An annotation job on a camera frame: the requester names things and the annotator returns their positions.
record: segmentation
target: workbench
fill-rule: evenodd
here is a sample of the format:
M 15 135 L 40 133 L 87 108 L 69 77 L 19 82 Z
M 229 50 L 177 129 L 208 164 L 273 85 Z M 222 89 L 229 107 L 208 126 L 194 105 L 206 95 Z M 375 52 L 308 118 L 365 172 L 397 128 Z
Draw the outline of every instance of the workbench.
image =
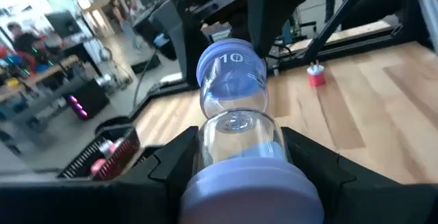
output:
M 71 66 L 72 64 L 79 61 L 79 58 L 75 55 L 69 56 L 68 58 L 62 60 L 59 64 L 53 65 L 49 67 L 47 70 L 45 70 L 42 73 L 37 73 L 35 75 L 32 75 L 25 79 L 23 81 L 24 84 L 27 86 L 35 86 L 36 83 L 52 76 L 53 74 L 62 71 L 62 68 L 66 68 Z M 14 95 L 17 95 L 19 92 L 24 91 L 25 87 L 24 85 L 20 84 L 16 88 L 9 88 L 8 86 L 2 86 L 0 87 L 0 103 L 9 99 L 10 97 L 13 97 Z
M 326 84 L 306 67 L 268 80 L 280 126 L 402 184 L 438 182 L 438 57 L 417 44 L 331 60 Z M 199 92 L 152 99 L 134 121 L 143 146 L 164 145 L 205 117 Z
M 62 60 L 59 64 L 51 66 L 44 72 L 28 77 L 23 81 L 23 83 L 31 88 L 35 87 L 38 82 L 60 71 L 63 71 L 63 69 L 71 66 L 78 61 L 78 57 L 74 55 L 70 56 L 65 60 Z M 39 113 L 41 110 L 45 109 L 55 100 L 61 98 L 65 93 L 72 92 L 78 89 L 84 84 L 86 80 L 88 80 L 88 78 L 85 75 L 76 75 L 68 83 L 63 84 L 58 89 L 53 91 L 49 96 L 37 99 L 35 102 L 32 103 L 31 106 L 29 106 L 26 110 L 23 110 L 20 113 L 16 113 L 12 107 L 8 107 L 7 105 L 0 105 L 0 111 L 6 116 L 7 121 L 14 124 L 14 127 L 17 130 L 17 132 L 15 132 L 15 136 L 13 136 L 14 140 L 16 142 L 30 141 L 36 146 L 43 145 L 44 141 L 40 138 L 38 132 L 29 127 L 29 125 L 27 124 L 28 120 L 34 117 L 34 115 Z M 0 94 L 1 103 L 17 95 L 20 92 L 25 91 L 25 87 L 23 84 L 20 84 L 16 88 L 8 88 L 7 86 L 2 86 L 0 90 L 2 90 L 2 93 Z

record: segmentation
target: blue container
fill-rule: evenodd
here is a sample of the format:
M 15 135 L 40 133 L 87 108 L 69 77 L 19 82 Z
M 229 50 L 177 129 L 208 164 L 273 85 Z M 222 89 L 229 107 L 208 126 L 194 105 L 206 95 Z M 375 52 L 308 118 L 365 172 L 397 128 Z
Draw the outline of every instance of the blue container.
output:
M 199 59 L 196 78 L 207 118 L 233 108 L 266 111 L 266 63 L 245 40 L 226 39 L 210 45 Z
M 46 65 L 46 64 L 38 64 L 38 65 L 36 65 L 36 72 L 37 72 L 37 73 L 42 73 L 42 72 L 46 71 L 46 70 L 49 69 L 49 68 L 50 68 L 49 65 Z

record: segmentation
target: red object on table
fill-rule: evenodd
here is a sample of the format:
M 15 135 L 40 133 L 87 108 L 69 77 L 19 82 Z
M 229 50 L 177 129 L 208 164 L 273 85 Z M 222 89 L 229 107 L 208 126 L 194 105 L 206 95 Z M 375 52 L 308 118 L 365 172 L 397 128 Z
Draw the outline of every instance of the red object on table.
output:
M 22 60 L 25 60 L 27 62 L 27 64 L 29 65 L 29 67 L 27 68 L 29 73 L 31 75 L 35 74 L 36 73 L 36 60 L 35 60 L 35 57 L 33 55 L 31 55 L 30 53 L 24 52 L 24 51 L 17 51 L 16 54 Z
M 311 86 L 321 86 L 326 83 L 324 76 L 324 67 L 320 64 L 311 65 L 307 69 L 307 76 L 309 77 L 309 83 Z
M 6 58 L 8 56 L 8 49 L 5 46 L 0 47 L 0 58 Z

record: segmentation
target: wooden tabletop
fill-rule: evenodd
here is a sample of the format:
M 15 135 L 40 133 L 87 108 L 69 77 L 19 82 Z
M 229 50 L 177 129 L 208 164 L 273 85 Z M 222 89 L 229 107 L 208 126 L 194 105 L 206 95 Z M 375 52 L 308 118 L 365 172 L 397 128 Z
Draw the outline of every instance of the wooden tabletop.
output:
M 344 31 L 341 32 L 335 32 L 331 35 L 330 38 L 328 38 L 327 42 L 335 42 L 337 40 L 342 40 L 342 39 L 346 39 L 352 36 L 358 36 L 361 34 L 365 34 L 368 32 L 376 32 L 379 31 L 381 29 L 385 29 L 385 28 L 389 28 L 391 27 L 390 24 L 386 23 L 385 21 L 377 21 L 374 23 L 370 23 L 367 25 L 362 25 L 356 28 L 352 28 L 352 29 L 346 29 Z M 309 45 L 310 42 L 312 41 L 312 39 L 307 39 L 307 40 L 302 40 L 299 42 L 296 42 L 294 44 L 290 44 L 287 47 L 292 51 L 299 51 L 302 49 L 306 49 Z M 288 54 L 289 51 L 287 49 L 282 49 L 280 50 L 280 55 L 283 54 Z
M 438 182 L 438 57 L 416 42 L 331 60 L 326 84 L 306 69 L 268 80 L 280 126 L 403 184 Z M 135 121 L 143 146 L 205 121 L 198 91 L 152 100 Z
M 63 67 L 68 67 L 71 64 L 78 62 L 79 58 L 75 55 L 69 56 L 68 58 L 62 60 L 60 63 Z M 31 77 L 28 77 L 27 79 L 25 79 L 25 81 L 23 81 L 25 84 L 27 84 L 28 86 L 35 86 L 36 83 L 38 83 L 39 81 L 52 76 L 53 74 L 62 71 L 61 66 L 59 66 L 59 64 L 53 65 L 51 66 L 49 69 L 45 70 L 42 73 L 38 73 L 35 74 Z M 0 88 L 0 102 L 5 101 L 7 99 L 9 99 L 10 97 L 13 97 L 14 95 L 16 95 L 17 93 L 19 93 L 20 91 L 23 91 L 25 88 L 22 84 L 20 84 L 19 86 L 15 87 L 15 88 L 10 88 L 8 86 L 2 86 Z

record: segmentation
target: pink object in basket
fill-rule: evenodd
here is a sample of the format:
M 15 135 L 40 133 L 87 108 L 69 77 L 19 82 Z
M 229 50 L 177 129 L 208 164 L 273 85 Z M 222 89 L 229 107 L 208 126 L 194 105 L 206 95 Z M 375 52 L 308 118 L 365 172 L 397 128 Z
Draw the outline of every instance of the pink object in basket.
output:
M 125 140 L 125 138 L 119 138 L 116 140 L 115 143 L 111 144 L 109 146 L 109 152 L 114 153 L 116 152 L 117 148 L 122 144 L 122 142 Z
M 107 160 L 105 159 L 98 159 L 96 162 L 93 163 L 91 166 L 91 174 L 96 175 L 99 170 L 101 170 L 101 167 L 105 164 Z

